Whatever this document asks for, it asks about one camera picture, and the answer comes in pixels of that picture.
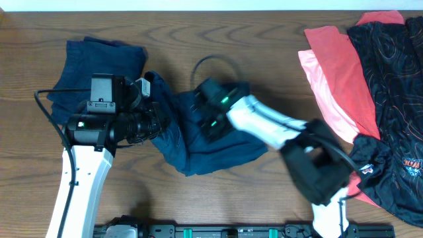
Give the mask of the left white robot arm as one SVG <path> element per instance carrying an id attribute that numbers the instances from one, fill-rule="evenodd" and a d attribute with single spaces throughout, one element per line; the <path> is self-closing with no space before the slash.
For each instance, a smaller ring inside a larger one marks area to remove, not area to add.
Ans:
<path id="1" fill-rule="evenodd" d="M 48 237 L 92 237 L 102 187 L 118 143 L 136 145 L 158 136 L 170 119 L 158 102 L 87 102 L 63 129 L 67 144 Z"/>

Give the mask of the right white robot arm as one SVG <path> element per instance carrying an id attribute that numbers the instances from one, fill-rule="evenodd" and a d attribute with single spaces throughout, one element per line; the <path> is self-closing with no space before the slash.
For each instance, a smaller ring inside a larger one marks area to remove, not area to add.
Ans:
<path id="1" fill-rule="evenodd" d="M 356 165 L 323 121 L 291 118 L 242 89 L 198 87 L 195 99 L 207 116 L 202 129 L 210 139 L 233 128 L 277 149 L 294 185 L 312 204 L 313 229 L 321 237 L 346 236 L 345 203 Z"/>

